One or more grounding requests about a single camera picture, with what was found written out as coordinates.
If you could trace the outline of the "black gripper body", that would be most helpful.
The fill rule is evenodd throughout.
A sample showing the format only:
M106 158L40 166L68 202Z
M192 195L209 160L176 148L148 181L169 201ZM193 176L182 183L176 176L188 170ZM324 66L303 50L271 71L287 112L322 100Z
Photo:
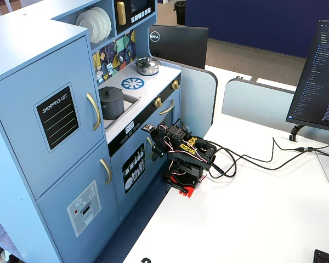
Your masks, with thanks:
M187 137L187 131L177 125L166 127L163 124L159 124L157 131L162 132L161 142L166 147L166 150L179 150L179 146Z

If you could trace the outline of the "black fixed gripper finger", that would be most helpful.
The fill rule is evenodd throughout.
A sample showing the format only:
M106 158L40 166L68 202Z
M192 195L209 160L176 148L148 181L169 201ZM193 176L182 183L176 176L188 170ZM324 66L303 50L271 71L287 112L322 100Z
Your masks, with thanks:
M161 150L162 149L162 132L160 131L152 131L150 133L151 139L154 143L154 145L152 146L152 149L158 149Z

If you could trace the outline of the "black movable gripper finger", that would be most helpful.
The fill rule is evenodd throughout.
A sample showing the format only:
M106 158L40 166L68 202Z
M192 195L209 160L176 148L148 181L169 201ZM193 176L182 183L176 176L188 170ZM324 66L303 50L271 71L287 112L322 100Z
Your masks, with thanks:
M162 158L166 154L166 147L163 145L154 145L152 147L152 157L151 160L154 162L158 158Z

